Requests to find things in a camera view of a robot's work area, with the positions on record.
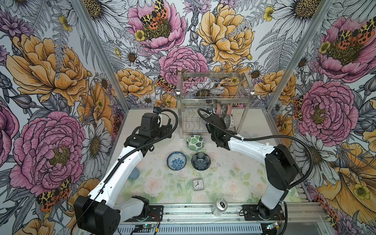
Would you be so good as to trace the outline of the green leaf print bowl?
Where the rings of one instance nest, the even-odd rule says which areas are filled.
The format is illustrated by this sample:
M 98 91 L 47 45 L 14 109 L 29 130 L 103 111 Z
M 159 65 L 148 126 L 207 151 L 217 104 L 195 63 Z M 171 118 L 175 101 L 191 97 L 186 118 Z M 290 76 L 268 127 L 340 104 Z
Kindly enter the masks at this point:
M 200 151 L 205 146 L 205 140 L 199 135 L 191 135 L 187 138 L 186 145 L 192 151 Z

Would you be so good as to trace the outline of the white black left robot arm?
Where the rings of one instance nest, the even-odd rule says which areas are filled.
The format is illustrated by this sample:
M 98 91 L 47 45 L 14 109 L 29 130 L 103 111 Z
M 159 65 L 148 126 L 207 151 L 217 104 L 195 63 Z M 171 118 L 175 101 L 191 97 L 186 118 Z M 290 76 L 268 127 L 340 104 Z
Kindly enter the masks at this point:
M 131 218 L 149 216 L 149 200 L 132 196 L 118 204 L 117 197 L 143 157 L 154 150 L 154 144 L 171 138 L 178 127 L 178 116 L 170 109 L 155 107 L 145 113 L 140 126 L 126 138 L 116 162 L 99 184 L 87 196 L 79 196 L 74 202 L 75 228 L 93 235 L 112 235 L 120 223 Z

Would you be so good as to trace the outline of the purple striped bowl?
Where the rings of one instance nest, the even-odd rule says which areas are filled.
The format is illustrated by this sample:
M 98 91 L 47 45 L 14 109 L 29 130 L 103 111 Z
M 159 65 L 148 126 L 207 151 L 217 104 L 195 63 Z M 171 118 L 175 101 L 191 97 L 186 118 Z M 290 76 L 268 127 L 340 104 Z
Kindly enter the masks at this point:
M 199 118 L 199 125 L 203 130 L 207 130 L 206 121 L 203 118 Z

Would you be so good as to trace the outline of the black white floral bowl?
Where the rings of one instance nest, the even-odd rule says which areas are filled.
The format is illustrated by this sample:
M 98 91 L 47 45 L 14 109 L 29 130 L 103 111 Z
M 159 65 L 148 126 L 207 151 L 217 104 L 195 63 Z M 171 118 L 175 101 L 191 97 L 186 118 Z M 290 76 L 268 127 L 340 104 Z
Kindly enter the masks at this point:
M 227 109 L 226 109 L 226 115 L 231 115 L 232 114 L 232 104 L 227 104 Z

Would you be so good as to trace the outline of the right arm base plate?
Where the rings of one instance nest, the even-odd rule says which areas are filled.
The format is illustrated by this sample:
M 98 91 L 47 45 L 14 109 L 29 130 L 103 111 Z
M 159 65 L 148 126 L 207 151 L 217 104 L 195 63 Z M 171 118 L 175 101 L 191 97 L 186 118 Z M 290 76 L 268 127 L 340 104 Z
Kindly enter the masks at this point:
M 285 213 L 281 205 L 277 205 L 274 209 L 269 209 L 266 206 L 256 204 L 242 205 L 242 212 L 246 221 L 251 220 L 278 220 L 285 219 Z

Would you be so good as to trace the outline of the black white patterned bowl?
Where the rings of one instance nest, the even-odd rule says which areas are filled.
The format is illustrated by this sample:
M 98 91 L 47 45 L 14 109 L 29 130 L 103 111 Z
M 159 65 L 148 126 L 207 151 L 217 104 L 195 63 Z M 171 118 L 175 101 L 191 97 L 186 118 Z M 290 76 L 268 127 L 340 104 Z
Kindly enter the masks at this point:
M 235 129 L 235 120 L 232 115 L 226 115 L 223 120 L 225 123 L 226 130 L 233 131 Z

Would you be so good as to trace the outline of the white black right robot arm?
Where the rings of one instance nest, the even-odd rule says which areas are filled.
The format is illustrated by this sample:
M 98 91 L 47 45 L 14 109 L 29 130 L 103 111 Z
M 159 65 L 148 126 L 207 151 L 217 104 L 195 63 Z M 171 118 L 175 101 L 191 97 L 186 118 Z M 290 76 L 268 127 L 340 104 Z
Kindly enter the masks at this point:
M 224 120 L 219 115 L 199 116 L 205 121 L 212 141 L 217 147 L 239 152 L 265 165 L 268 186 L 256 209 L 251 213 L 269 220 L 283 202 L 292 181 L 298 175 L 298 166 L 288 148 L 284 145 L 270 146 L 246 140 L 236 132 L 225 130 Z

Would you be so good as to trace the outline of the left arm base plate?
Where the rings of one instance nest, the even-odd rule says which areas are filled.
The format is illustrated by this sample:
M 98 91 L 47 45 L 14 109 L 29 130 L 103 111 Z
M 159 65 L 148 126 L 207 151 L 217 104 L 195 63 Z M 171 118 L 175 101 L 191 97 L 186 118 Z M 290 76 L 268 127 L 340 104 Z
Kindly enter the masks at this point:
M 149 214 L 147 217 L 132 217 L 125 222 L 161 222 L 164 215 L 164 206 L 161 205 L 151 205 L 149 207 Z

